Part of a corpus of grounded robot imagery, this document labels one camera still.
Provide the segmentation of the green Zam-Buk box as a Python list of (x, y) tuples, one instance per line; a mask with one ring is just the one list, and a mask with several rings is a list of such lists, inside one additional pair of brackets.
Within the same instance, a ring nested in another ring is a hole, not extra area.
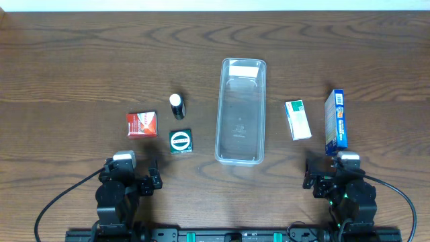
[(171, 154), (191, 153), (193, 142), (191, 130), (176, 130), (169, 133), (169, 144)]

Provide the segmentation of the red Panadol box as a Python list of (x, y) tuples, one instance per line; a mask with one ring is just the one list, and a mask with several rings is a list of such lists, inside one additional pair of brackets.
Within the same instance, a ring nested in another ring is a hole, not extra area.
[(156, 112), (141, 112), (126, 115), (128, 124), (128, 138), (157, 137), (157, 114)]

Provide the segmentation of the white green medicine box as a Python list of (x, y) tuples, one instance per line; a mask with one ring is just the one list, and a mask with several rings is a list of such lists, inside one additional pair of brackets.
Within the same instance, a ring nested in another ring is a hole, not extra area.
[(302, 100), (285, 103), (286, 115), (290, 125), (292, 140), (302, 140), (312, 137), (308, 119)]

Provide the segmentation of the blue medicine box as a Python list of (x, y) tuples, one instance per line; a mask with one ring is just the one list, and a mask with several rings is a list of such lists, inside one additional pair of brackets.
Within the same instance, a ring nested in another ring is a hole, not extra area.
[(334, 156), (347, 147), (344, 91), (334, 89), (325, 102), (325, 153)]

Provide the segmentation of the dark bottle white cap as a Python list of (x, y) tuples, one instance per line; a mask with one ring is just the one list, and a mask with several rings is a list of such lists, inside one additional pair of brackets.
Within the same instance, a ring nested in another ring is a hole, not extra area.
[(178, 94), (171, 94), (169, 97), (169, 103), (171, 104), (171, 110), (174, 117), (177, 120), (182, 120), (185, 117), (185, 104), (183, 98)]

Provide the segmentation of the clear plastic container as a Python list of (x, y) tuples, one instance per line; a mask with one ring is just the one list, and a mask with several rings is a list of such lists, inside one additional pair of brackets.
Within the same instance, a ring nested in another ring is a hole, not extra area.
[(252, 167), (264, 160), (266, 72), (264, 60), (222, 61), (215, 158), (223, 165)]

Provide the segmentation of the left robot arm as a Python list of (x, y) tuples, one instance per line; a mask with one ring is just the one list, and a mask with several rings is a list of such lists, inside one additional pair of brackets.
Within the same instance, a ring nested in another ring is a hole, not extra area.
[(143, 196), (152, 196), (163, 187), (157, 162), (151, 162), (148, 172), (138, 177), (134, 172), (133, 159), (106, 160), (104, 170), (99, 175), (101, 186), (97, 189), (97, 215), (101, 235), (104, 237), (129, 237), (134, 215)]

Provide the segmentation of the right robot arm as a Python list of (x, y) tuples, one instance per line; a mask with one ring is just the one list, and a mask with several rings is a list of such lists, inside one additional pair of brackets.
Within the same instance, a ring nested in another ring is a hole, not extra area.
[(347, 234), (372, 231), (377, 211), (376, 188), (364, 181), (360, 164), (359, 159), (306, 160), (302, 187), (329, 202), (334, 223)]

